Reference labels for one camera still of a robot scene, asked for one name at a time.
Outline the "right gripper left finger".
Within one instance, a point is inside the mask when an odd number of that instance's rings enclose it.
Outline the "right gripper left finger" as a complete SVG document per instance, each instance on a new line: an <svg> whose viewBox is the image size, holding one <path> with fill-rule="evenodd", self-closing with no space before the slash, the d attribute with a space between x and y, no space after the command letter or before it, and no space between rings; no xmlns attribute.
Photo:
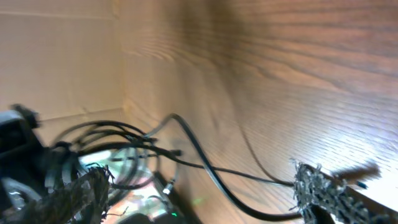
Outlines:
<svg viewBox="0 0 398 224"><path fill-rule="evenodd" d="M108 210L109 177L106 168L92 167L77 180L13 213L12 222L101 223Z"/></svg>

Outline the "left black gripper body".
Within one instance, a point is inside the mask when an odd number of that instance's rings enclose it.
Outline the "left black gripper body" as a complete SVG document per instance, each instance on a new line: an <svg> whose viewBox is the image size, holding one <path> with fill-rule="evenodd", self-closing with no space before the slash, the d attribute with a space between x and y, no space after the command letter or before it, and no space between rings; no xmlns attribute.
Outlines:
<svg viewBox="0 0 398 224"><path fill-rule="evenodd" d="M1 138L1 219L77 178L69 142L51 147L37 139Z"/></svg>

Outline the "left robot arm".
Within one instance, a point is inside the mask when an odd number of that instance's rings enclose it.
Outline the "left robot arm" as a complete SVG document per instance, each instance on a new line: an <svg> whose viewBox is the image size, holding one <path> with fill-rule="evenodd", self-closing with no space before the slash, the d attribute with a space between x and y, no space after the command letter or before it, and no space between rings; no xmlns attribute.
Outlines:
<svg viewBox="0 0 398 224"><path fill-rule="evenodd" d="M44 146L35 133L37 113L24 105L1 111L1 223L80 176L69 143Z"/></svg>

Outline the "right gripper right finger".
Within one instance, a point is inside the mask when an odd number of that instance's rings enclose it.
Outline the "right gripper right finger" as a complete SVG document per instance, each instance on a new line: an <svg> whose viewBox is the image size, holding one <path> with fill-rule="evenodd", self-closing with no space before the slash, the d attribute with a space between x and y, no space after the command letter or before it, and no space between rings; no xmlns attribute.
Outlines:
<svg viewBox="0 0 398 224"><path fill-rule="evenodd" d="M397 223L397 211L355 191L322 167L295 164L294 198L305 223Z"/></svg>

